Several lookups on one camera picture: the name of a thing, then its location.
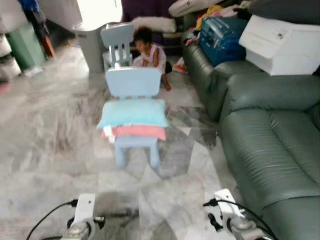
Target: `chair backrest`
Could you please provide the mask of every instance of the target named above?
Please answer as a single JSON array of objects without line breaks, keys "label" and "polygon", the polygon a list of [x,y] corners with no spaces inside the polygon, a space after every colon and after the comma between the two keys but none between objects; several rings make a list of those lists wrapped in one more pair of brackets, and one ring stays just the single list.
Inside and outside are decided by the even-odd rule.
[{"label": "chair backrest", "polygon": [[161,75],[153,67],[121,67],[109,69],[105,73],[105,79],[114,97],[150,98],[159,92]]},{"label": "chair backrest", "polygon": [[130,57],[130,43],[134,40],[134,26],[132,23],[123,23],[107,27],[100,32],[102,42],[109,49],[112,62],[116,62],[116,48],[119,50],[119,61],[124,60],[123,49],[126,52],[126,59]]}]

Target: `child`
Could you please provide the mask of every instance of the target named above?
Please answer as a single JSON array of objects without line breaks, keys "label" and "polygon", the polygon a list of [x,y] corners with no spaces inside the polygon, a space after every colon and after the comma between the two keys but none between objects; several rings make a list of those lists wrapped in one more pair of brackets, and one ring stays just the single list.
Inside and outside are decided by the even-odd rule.
[{"label": "child", "polygon": [[162,73],[162,83],[167,91],[171,90],[166,76],[166,54],[164,50],[152,43],[152,31],[150,28],[142,26],[139,27],[133,35],[135,45],[141,54],[133,61],[133,67],[154,67]]}]

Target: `light blue chair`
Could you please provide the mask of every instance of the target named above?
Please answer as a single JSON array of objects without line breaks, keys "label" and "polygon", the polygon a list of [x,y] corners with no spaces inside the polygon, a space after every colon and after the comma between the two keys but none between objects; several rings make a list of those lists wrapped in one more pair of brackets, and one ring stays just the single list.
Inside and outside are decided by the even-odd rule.
[{"label": "light blue chair", "polygon": [[[161,72],[156,68],[122,67],[110,69],[105,73],[105,79],[114,97],[120,101],[127,98],[151,98],[158,94],[161,81]],[[157,145],[158,139],[150,136],[121,136],[114,142],[115,164],[118,168],[124,168],[128,164],[125,150],[128,148],[149,148],[150,167],[160,165],[160,156]]]},{"label": "light blue chair", "polygon": [[134,26],[132,23],[123,23],[110,26],[100,32],[104,46],[109,49],[102,54],[104,71],[120,66],[131,66],[133,63],[130,54],[130,43],[134,40]]}]

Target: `pink dress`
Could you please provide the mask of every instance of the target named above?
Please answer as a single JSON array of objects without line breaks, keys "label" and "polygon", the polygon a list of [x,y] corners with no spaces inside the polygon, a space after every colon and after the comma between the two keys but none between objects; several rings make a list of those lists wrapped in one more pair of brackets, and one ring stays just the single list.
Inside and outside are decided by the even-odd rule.
[{"label": "pink dress", "polygon": [[156,68],[159,69],[162,74],[165,74],[167,57],[162,47],[156,44],[151,45],[151,51],[149,56],[145,53],[141,53],[141,55],[133,61],[132,66],[135,68],[142,68],[143,62],[144,60],[146,60],[146,66],[152,68],[154,66],[154,53],[156,49],[159,49],[159,63]]}]

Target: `gray bin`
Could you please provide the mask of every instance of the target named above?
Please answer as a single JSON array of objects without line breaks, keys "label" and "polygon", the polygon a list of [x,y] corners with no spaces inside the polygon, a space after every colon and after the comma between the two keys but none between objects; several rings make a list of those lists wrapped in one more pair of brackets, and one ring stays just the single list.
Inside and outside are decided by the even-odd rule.
[{"label": "gray bin", "polygon": [[100,32],[106,28],[107,24],[86,24],[85,22],[73,28],[76,39],[78,40],[84,59],[91,73],[104,73],[103,52],[105,48]]}]

